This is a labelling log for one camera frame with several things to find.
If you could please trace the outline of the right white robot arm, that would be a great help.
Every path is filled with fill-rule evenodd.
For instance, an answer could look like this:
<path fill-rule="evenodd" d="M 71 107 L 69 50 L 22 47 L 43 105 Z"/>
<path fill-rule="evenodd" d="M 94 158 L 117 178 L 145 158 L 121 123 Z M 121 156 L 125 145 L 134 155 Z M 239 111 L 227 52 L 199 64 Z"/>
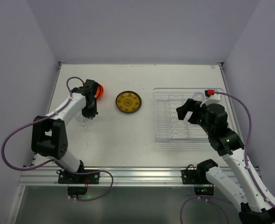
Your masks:
<path fill-rule="evenodd" d="M 212 159 L 199 163 L 193 176 L 216 186 L 235 206 L 243 224 L 275 223 L 275 197 L 245 157 L 245 146 L 239 135 L 228 127 L 225 108 L 188 99 L 176 112 L 179 120 L 191 112 L 188 122 L 204 130 L 211 147 L 231 168 L 237 182 L 227 177 Z"/>

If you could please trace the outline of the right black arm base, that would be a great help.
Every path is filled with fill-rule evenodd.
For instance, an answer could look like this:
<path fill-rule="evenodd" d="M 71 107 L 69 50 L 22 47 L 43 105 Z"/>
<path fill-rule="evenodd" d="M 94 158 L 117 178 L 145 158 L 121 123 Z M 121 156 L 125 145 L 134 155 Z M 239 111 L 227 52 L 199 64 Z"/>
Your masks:
<path fill-rule="evenodd" d="M 198 196 L 213 196 L 214 185 L 206 178 L 206 172 L 213 167 L 218 167 L 218 164 L 212 159 L 205 160 L 197 166 L 188 165 L 187 168 L 181 170 L 182 184 L 194 185 L 194 193 Z"/>

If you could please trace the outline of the orange plastic bowl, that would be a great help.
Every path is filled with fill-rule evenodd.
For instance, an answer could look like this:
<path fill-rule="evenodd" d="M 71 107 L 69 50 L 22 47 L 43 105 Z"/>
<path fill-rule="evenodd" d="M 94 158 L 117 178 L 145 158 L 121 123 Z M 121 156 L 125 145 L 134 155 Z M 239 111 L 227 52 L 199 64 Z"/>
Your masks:
<path fill-rule="evenodd" d="M 98 85 L 97 91 L 96 91 L 96 99 L 100 99 L 104 94 L 104 88 L 101 84 Z"/>

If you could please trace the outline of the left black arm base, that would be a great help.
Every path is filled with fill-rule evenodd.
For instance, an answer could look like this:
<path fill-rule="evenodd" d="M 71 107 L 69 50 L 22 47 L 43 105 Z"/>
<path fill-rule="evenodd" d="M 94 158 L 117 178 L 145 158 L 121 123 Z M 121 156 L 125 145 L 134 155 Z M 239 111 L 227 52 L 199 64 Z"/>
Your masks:
<path fill-rule="evenodd" d="M 88 191 L 89 184 L 98 184 L 100 172 L 99 170 L 85 170 L 80 168 L 80 173 L 90 173 L 89 175 L 75 175 L 65 170 L 57 170 L 58 174 L 58 183 L 67 184 L 67 194 L 70 197 L 79 199 L 81 196 L 84 196 Z"/>

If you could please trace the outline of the yellow patterned plate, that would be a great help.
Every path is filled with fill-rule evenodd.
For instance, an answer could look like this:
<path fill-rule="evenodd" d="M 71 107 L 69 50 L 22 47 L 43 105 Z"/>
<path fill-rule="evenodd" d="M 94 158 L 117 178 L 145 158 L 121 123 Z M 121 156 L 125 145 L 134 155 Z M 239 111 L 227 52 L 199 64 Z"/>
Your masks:
<path fill-rule="evenodd" d="M 115 104 L 119 111 L 131 114 L 140 109 L 142 106 L 142 99 L 134 91 L 123 91 L 117 95 Z"/>

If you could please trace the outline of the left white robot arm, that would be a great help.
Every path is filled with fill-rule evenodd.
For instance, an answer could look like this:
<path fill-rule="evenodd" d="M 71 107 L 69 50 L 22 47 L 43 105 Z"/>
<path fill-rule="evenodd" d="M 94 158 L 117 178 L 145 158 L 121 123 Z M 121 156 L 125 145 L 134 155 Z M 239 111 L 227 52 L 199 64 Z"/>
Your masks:
<path fill-rule="evenodd" d="M 83 172 L 83 162 L 68 149 L 66 127 L 79 112 L 92 120 L 97 114 L 96 93 L 99 83 L 87 79 L 83 86 L 68 88 L 69 97 L 55 110 L 34 119 L 31 149 L 53 159 L 61 168 L 71 173 Z"/>

